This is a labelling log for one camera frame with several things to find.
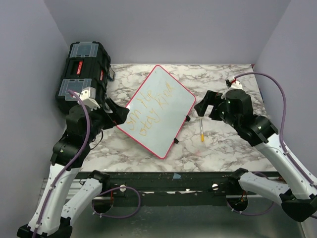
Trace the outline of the pink framed whiteboard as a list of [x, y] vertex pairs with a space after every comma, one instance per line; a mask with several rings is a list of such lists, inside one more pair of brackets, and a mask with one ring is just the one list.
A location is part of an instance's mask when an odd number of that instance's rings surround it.
[[129, 114], [118, 129], [164, 159], [195, 102], [192, 92], [156, 65], [126, 105]]

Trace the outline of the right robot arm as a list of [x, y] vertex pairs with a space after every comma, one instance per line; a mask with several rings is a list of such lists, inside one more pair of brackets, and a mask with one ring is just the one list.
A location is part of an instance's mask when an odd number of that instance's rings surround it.
[[262, 178], [246, 169], [238, 169], [228, 178], [228, 189], [233, 194], [243, 190], [256, 193], [281, 206], [293, 220], [303, 222], [317, 211], [317, 179], [313, 175], [305, 178], [304, 168], [296, 168], [292, 161], [298, 159], [279, 139], [277, 128], [264, 117], [253, 113], [251, 96], [242, 89], [233, 89], [225, 94], [207, 91], [203, 99], [194, 106], [198, 116], [205, 115], [212, 106], [209, 118], [223, 121], [233, 127], [237, 134], [262, 153], [283, 177], [284, 183]]

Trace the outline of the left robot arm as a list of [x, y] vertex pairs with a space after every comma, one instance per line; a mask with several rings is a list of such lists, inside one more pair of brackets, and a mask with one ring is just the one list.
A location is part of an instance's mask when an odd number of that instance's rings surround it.
[[109, 176], [93, 171], [70, 199], [67, 195], [97, 135], [123, 124], [129, 110], [106, 98], [96, 109], [90, 100], [64, 103], [66, 130], [54, 145], [50, 172], [39, 206], [31, 221], [17, 231], [19, 238], [68, 238], [79, 215], [99, 195], [109, 192]]

